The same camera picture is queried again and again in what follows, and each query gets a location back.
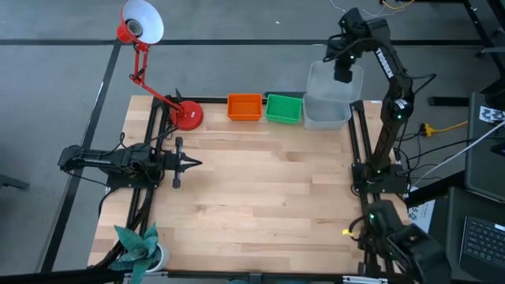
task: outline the wooden tabletop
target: wooden tabletop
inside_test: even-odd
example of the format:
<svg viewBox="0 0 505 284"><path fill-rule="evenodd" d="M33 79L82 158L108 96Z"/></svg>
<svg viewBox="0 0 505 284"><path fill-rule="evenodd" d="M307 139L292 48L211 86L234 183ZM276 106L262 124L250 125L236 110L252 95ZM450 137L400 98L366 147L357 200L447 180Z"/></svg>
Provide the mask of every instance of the wooden tabletop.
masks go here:
<svg viewBox="0 0 505 284"><path fill-rule="evenodd" d="M131 98L125 144L143 141L151 101ZM202 125L174 136L182 136L184 152L204 164L181 176L180 189L172 189L173 174L167 171L152 203L150 224L156 221L160 241L170 250L166 269L356 273L363 252L342 235L361 215L350 191L348 126L308 131L264 118L230 121L226 104L202 107ZM372 145L382 125L380 107L365 102ZM174 139L164 148L173 145ZM89 264L98 263L118 240L114 224L125 225L131 196L132 189L120 189L104 202ZM381 196L393 200L408 220L396 196Z"/></svg>

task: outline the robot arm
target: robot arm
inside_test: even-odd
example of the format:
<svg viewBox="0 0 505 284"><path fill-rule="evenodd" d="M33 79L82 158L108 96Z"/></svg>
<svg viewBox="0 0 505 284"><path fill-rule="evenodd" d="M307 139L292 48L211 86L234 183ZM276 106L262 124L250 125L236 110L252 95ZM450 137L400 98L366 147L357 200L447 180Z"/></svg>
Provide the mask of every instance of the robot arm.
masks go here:
<svg viewBox="0 0 505 284"><path fill-rule="evenodd" d="M359 240L374 248L377 255L390 256L418 283L451 282L451 266L443 247L417 225L403 225L390 200L368 205L363 220L367 226L361 229Z"/></svg>
<svg viewBox="0 0 505 284"><path fill-rule="evenodd" d="M339 22L342 35L334 35L328 43L324 61L335 60L335 80L349 83L350 67L364 52L373 52L389 81L383 98L380 119L383 127L376 148L360 169L361 180L376 182L390 173L389 154L400 127L413 112L413 80L406 75L391 45L390 29L384 19L364 21L357 8L351 9Z"/></svg>
<svg viewBox="0 0 505 284"><path fill-rule="evenodd" d="M181 173L202 162L182 152L181 137L175 138L175 146L175 153L165 151L155 155L149 144L134 144L114 151L87 150L73 145L63 150L58 165L66 173L86 166L99 168L108 175L107 185L112 189L155 189L163 180L165 170L172 170L172 186L178 189L181 187Z"/></svg>

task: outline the gray floor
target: gray floor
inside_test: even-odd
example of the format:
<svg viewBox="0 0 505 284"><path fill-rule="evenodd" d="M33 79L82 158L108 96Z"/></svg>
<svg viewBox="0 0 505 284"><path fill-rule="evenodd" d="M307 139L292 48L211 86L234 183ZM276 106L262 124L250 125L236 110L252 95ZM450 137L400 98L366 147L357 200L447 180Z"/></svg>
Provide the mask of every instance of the gray floor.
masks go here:
<svg viewBox="0 0 505 284"><path fill-rule="evenodd" d="M328 0L153 0L165 20L165 39L326 39L335 34L342 12ZM334 0L337 6L380 11L378 1ZM474 1L483 25L497 27L485 3ZM0 39L114 39L122 0L0 0ZM477 39L463 6L421 4L387 18L393 39ZM67 176L58 170L61 150L79 144L105 71L111 47L0 46L0 173L31 183L29 191L0 191L0 275L38 269ZM430 95L464 96L497 78L489 57L475 48L398 47L411 76L437 73L417 97L408 133L421 122L443 128L467 119L466 108L430 107ZM148 83L161 93L222 96L231 92L304 91L310 63L323 47L153 47ZM363 99L382 99L387 81L372 54L365 70ZM123 47L93 140L94 148L118 141L131 95L145 94L128 74L133 50ZM466 138L466 129L422 139L423 150ZM461 148L424 157L438 163ZM417 142L404 143L409 155ZM436 173L463 168L457 159ZM84 175L104 180L98 171ZM80 183L56 270L86 266L103 188Z"/></svg>

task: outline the orange bin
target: orange bin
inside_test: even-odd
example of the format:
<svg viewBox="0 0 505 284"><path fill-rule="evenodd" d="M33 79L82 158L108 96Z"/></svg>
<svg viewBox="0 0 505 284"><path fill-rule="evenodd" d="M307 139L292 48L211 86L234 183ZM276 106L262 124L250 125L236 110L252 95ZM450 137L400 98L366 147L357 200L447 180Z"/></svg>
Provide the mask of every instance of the orange bin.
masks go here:
<svg viewBox="0 0 505 284"><path fill-rule="evenodd" d="M233 121L260 120L261 101L261 94L229 94L228 118Z"/></svg>

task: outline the green bin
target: green bin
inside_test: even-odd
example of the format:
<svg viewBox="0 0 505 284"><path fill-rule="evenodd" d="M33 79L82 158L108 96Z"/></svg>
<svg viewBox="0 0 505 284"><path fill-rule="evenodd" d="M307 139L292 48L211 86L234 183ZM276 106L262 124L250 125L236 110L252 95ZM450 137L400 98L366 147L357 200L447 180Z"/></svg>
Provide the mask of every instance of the green bin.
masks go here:
<svg viewBox="0 0 505 284"><path fill-rule="evenodd" d="M268 121L297 124L301 118L302 103L303 99L270 94L268 96L265 116Z"/></svg>

